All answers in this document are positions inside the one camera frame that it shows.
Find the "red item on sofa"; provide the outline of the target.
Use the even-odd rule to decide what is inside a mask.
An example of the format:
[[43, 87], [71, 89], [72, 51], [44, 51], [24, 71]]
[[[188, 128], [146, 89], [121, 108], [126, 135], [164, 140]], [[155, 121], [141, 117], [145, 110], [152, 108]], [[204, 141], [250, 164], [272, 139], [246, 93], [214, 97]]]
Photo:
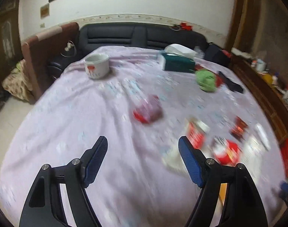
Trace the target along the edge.
[[170, 29], [173, 31], [192, 31], [193, 30], [193, 26], [188, 25], [187, 23], [180, 23], [180, 24], [175, 24], [173, 26], [170, 26]]

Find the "dark red snack wrapper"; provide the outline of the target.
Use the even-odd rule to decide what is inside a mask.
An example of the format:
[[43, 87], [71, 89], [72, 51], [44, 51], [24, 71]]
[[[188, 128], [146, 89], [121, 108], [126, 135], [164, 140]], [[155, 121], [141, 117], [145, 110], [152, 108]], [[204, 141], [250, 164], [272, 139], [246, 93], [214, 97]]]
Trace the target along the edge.
[[247, 128], [248, 125], [246, 122], [244, 122], [240, 117], [236, 116], [235, 123], [230, 130], [230, 134], [238, 141], [241, 141]]

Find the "white barcode long box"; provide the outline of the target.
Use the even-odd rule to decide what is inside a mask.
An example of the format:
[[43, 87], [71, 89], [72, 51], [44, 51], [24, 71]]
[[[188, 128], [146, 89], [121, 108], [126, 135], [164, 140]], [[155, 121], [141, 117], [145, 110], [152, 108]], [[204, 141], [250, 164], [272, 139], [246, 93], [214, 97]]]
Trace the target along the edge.
[[270, 143], [269, 143], [269, 140], [268, 140], [268, 136], [267, 136], [264, 128], [262, 127], [262, 125], [260, 123], [257, 123], [255, 125], [255, 131], [258, 134], [258, 136], [259, 136], [262, 144], [264, 145], [265, 149], [270, 151], [271, 146], [270, 146]]

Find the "floral lilac tablecloth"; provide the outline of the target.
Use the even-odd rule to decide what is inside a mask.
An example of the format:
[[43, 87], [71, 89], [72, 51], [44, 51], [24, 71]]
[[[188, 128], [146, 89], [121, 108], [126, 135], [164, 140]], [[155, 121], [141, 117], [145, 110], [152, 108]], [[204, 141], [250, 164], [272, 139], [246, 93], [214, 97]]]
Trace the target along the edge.
[[[235, 117], [244, 120], [245, 137], [260, 123], [271, 149], [261, 157], [257, 188], [268, 221], [282, 207], [278, 197], [285, 178], [275, 135], [248, 91], [221, 86], [200, 89], [194, 74], [167, 72], [155, 50], [101, 47], [109, 56], [110, 74], [88, 78], [83, 61], [70, 64], [34, 105], [15, 133], [0, 170], [0, 207], [14, 225], [29, 189], [44, 164], [63, 166], [82, 156], [100, 136], [109, 143], [106, 156], [86, 193], [103, 226], [184, 226], [200, 189], [189, 175], [167, 169], [163, 154], [178, 144], [186, 122], [194, 117], [210, 127], [205, 145], [215, 136], [231, 138]], [[158, 96], [163, 116], [150, 124], [132, 111], [148, 95]]]

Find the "green crumpled cloth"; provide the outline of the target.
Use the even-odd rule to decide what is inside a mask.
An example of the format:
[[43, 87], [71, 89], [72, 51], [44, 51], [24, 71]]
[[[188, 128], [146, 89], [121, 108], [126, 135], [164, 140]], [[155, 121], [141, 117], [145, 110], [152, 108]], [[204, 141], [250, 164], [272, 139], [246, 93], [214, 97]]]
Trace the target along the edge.
[[200, 69], [196, 71], [196, 82], [200, 89], [205, 92], [215, 92], [216, 91], [216, 80], [217, 77], [215, 73], [212, 73], [206, 69]]

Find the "red white foot-patch box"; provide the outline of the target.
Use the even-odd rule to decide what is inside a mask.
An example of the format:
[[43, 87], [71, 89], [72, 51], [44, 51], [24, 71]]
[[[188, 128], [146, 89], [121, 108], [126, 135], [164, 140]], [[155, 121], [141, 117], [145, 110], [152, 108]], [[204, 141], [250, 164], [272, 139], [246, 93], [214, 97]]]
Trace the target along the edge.
[[211, 148], [219, 164], [235, 166], [239, 162], [241, 150], [235, 142], [215, 136]]

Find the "yellow container on counter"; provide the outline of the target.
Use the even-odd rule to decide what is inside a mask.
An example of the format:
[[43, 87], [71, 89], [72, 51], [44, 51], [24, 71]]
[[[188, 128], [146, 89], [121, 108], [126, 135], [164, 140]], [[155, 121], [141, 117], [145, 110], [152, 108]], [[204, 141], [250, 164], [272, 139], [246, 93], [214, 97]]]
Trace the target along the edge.
[[271, 74], [262, 74], [262, 79], [270, 86], [273, 84], [273, 76]]

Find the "cream red paper bag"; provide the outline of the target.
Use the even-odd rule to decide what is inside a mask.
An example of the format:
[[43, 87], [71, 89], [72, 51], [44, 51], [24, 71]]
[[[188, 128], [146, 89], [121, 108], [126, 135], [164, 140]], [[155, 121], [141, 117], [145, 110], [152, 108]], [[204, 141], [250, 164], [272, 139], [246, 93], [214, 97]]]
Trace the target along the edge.
[[188, 119], [186, 126], [186, 137], [194, 149], [201, 149], [205, 142], [206, 134], [210, 131], [210, 127], [203, 121], [191, 117]]

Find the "white blue medicine box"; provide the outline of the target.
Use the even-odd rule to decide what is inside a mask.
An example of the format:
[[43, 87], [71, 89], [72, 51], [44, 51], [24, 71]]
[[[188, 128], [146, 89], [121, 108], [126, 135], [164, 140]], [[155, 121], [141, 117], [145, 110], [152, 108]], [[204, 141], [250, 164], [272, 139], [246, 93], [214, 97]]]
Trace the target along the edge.
[[148, 95], [133, 109], [132, 114], [142, 124], [150, 124], [160, 119], [163, 111], [158, 96]]

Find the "wooden brick-pattern counter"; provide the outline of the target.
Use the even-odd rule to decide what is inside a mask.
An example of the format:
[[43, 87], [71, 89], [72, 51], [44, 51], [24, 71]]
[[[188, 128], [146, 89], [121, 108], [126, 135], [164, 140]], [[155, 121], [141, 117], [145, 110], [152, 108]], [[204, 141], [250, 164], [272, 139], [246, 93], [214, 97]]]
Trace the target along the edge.
[[282, 97], [243, 58], [233, 54], [229, 68], [256, 99], [279, 144], [283, 144], [288, 138], [288, 107]]

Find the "small wall plaque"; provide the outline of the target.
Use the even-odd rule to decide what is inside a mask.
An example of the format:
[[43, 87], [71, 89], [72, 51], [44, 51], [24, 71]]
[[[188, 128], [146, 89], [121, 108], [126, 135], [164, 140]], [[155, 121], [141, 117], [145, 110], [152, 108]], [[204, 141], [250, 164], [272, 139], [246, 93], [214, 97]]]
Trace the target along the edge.
[[40, 18], [44, 19], [50, 15], [50, 4], [47, 3], [40, 7]]

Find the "floral cushion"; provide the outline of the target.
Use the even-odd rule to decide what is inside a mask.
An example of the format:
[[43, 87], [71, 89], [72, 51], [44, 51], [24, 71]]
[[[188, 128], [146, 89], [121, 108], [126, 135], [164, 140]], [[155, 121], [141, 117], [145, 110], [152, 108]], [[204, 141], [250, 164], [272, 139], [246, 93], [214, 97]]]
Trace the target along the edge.
[[2, 87], [12, 96], [31, 102], [34, 100], [32, 95], [32, 84], [25, 59], [19, 61], [10, 74], [3, 80]]

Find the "white mug red logo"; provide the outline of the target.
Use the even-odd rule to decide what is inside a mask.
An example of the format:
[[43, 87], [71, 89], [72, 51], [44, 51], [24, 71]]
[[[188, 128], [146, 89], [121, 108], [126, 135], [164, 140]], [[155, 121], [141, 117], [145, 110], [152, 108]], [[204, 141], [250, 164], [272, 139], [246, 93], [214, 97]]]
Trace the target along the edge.
[[84, 58], [86, 74], [90, 79], [101, 79], [110, 71], [109, 56], [106, 54], [92, 54]]

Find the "orange long box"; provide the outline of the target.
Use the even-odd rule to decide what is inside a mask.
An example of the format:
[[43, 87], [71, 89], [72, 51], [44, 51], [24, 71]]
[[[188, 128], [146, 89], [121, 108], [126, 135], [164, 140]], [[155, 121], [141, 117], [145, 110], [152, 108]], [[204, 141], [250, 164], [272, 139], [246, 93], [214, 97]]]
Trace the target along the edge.
[[219, 191], [219, 201], [221, 202], [222, 206], [225, 203], [226, 191], [227, 191], [227, 183], [222, 183]]

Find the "black leather sofa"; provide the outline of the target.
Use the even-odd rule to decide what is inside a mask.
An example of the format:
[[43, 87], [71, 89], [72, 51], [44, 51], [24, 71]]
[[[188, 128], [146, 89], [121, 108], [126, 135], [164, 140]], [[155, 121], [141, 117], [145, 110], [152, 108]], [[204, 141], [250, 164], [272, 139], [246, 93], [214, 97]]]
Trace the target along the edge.
[[75, 36], [76, 55], [67, 58], [57, 55], [47, 61], [51, 79], [57, 79], [65, 68], [102, 46], [125, 46], [162, 50], [170, 44], [188, 48], [199, 47], [203, 52], [209, 47], [204, 35], [195, 31], [174, 29], [170, 26], [145, 23], [87, 24]]

